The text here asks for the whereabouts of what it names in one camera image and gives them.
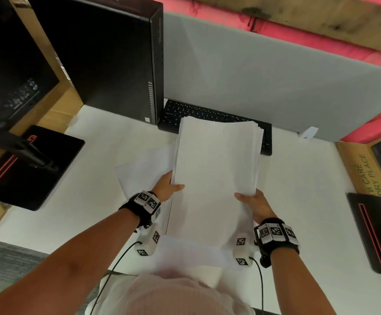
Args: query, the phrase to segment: white desk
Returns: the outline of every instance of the white desk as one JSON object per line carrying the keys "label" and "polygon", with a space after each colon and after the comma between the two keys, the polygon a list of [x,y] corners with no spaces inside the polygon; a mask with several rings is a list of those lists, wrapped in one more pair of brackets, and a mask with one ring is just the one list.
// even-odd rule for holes
{"label": "white desk", "polygon": [[[9,209],[0,222],[0,241],[53,252],[115,212],[125,200],[113,173],[115,165],[177,137],[89,106],[82,108],[67,134],[84,139],[84,148],[44,207],[37,212]],[[277,128],[272,135],[273,154],[261,157],[258,187],[277,215],[293,227],[301,242],[301,257],[337,314],[381,314],[381,275],[369,266],[345,198],[345,192],[354,189],[334,144],[301,141],[295,133]],[[147,267],[143,258],[129,252],[116,270],[138,274]],[[272,270],[262,272],[265,310],[280,313]],[[256,266],[224,270],[222,282],[261,308]]]}

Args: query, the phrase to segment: pink wall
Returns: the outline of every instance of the pink wall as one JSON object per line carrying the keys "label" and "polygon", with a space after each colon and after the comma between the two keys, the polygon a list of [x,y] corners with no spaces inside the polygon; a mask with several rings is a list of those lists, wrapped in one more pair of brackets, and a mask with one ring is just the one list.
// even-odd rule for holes
{"label": "pink wall", "polygon": [[[241,13],[221,10],[192,0],[156,0],[166,11],[193,16],[202,20],[273,37],[287,42],[319,49],[325,52],[381,66],[381,52],[360,47],[318,34],[298,30],[277,23],[250,17]],[[365,0],[381,5],[381,0]],[[342,140],[368,143],[381,137],[381,114],[350,133]]]}

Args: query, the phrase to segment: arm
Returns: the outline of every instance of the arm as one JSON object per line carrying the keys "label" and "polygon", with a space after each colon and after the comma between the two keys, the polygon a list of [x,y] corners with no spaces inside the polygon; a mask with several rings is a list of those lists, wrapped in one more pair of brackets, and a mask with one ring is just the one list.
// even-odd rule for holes
{"label": "arm", "polygon": [[[250,207],[258,224],[268,217],[277,217],[259,190],[254,196],[236,193],[235,197]],[[278,248],[272,251],[271,263],[282,315],[336,315],[295,250]]]}
{"label": "arm", "polygon": [[[168,200],[184,185],[163,175],[152,191]],[[0,315],[75,314],[125,245],[140,218],[124,208],[78,234],[0,293]]]}

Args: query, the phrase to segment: hand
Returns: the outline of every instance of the hand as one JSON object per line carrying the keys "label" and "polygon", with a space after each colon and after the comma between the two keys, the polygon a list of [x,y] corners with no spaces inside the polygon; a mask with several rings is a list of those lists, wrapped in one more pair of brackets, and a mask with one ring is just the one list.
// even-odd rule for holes
{"label": "hand", "polygon": [[249,206],[253,211],[253,220],[258,224],[261,224],[261,222],[268,217],[277,217],[263,195],[263,192],[260,190],[256,189],[256,194],[254,196],[245,196],[237,192],[234,196],[237,200],[246,203]]}
{"label": "hand", "polygon": [[165,175],[162,175],[160,180],[157,181],[156,185],[151,190],[161,202],[167,201],[171,198],[174,192],[184,188],[184,184],[170,184],[172,181],[172,173],[173,171],[170,171]]}

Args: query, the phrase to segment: red rectangular outline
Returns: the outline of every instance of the red rectangular outline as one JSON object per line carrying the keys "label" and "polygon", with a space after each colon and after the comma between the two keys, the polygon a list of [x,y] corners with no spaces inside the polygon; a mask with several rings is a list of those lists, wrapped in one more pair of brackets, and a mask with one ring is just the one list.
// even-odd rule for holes
{"label": "red rectangular outline", "polygon": [[[27,140],[30,142],[34,142],[36,140],[37,136],[36,135],[31,135]],[[2,176],[8,171],[9,168],[17,161],[18,157],[15,157],[12,155],[9,157],[9,159],[2,165],[0,168],[0,179]]]}
{"label": "red rectangular outline", "polygon": [[366,224],[367,230],[369,231],[370,238],[372,240],[374,249],[376,250],[376,255],[377,255],[379,262],[381,264],[381,258],[380,258],[380,254],[379,254],[379,251],[381,252],[381,246],[379,243],[379,239],[377,238],[376,232],[374,231],[374,228],[373,228],[372,222],[370,220],[369,214],[367,213],[366,206],[363,203],[358,203],[358,206],[360,207],[361,215],[363,216],[363,219],[364,219],[364,222]]}

